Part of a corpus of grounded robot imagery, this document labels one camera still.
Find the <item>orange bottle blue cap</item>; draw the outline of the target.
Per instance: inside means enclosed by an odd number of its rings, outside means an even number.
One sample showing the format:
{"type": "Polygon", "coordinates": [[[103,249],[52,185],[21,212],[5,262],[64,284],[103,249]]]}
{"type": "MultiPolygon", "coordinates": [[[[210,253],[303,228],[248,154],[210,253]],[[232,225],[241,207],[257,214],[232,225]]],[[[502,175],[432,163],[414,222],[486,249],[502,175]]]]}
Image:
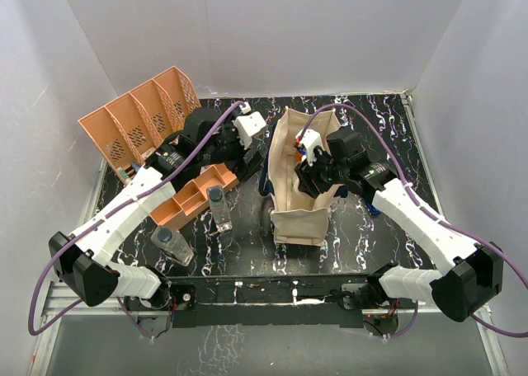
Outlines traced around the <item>orange bottle blue cap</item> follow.
{"type": "Polygon", "coordinates": [[[306,149],[302,146],[295,149],[295,162],[302,162],[306,158],[306,149]]]}

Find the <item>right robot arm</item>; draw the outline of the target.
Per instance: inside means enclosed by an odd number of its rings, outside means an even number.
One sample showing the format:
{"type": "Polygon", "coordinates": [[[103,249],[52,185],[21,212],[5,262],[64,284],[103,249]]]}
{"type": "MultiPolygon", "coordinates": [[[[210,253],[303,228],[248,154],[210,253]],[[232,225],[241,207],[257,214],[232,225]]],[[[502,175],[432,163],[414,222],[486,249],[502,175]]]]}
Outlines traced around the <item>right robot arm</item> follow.
{"type": "Polygon", "coordinates": [[[397,298],[434,303],[448,318],[462,322],[501,292],[502,258],[448,229],[390,162],[370,157],[358,133],[341,127],[323,138],[315,130],[300,130],[295,148],[302,156],[295,166],[300,192],[317,198],[333,186],[346,188],[390,217],[432,260],[432,270],[388,264],[370,274],[365,290],[375,306],[387,307],[397,298]]]}

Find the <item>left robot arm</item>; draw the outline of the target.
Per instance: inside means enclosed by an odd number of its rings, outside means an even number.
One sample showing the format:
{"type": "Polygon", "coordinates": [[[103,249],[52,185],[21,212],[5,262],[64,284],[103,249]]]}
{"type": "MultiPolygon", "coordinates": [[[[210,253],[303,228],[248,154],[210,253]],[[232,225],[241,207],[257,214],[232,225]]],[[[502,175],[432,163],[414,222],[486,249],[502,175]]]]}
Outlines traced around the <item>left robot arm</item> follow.
{"type": "Polygon", "coordinates": [[[124,266],[112,257],[123,241],[160,205],[170,200],[203,167],[224,164],[239,181],[257,171],[263,156],[244,160],[266,121],[247,102],[224,113],[197,107],[184,126],[169,134],[131,181],[91,221],[49,240],[55,274],[89,307],[111,297],[141,298],[153,309],[165,307],[171,290],[147,266],[124,266]]]}

